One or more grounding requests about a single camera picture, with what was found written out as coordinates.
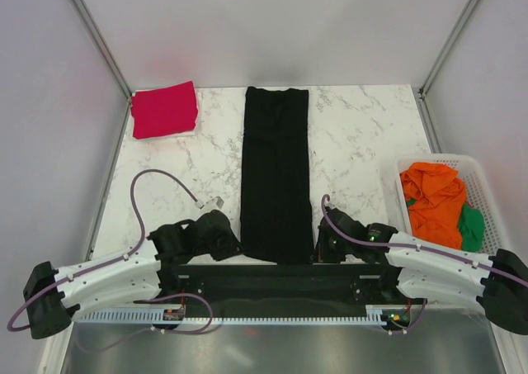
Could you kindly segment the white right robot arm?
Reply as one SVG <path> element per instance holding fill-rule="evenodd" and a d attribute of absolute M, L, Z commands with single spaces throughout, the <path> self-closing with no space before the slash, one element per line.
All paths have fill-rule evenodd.
<path fill-rule="evenodd" d="M 380 275 L 367 283 L 368 296 L 381 304 L 405 300 L 440 302 L 476 310 L 510 333 L 527 333 L 527 266 L 517 255 L 494 255 L 442 247 L 391 225 L 363 225 L 337 208 L 323 206 L 316 257 L 361 266 L 377 265 Z"/>

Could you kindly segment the black t shirt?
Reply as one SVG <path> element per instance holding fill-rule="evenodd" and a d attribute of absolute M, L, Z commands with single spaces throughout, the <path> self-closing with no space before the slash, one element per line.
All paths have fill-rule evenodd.
<path fill-rule="evenodd" d="M 246 91 L 240 238 L 248 257 L 278 264 L 311 259 L 308 114 L 306 90 Z"/>

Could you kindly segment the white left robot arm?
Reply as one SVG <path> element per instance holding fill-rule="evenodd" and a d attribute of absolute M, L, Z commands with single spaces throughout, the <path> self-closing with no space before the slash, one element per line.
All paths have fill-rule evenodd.
<path fill-rule="evenodd" d="M 23 291 L 33 339 L 55 335 L 92 312 L 128 303 L 180 303 L 178 268 L 209 255 L 222 261 L 241 254 L 228 217 L 218 210 L 197 220 L 162 225 L 142 244 L 77 265 L 34 267 Z"/>

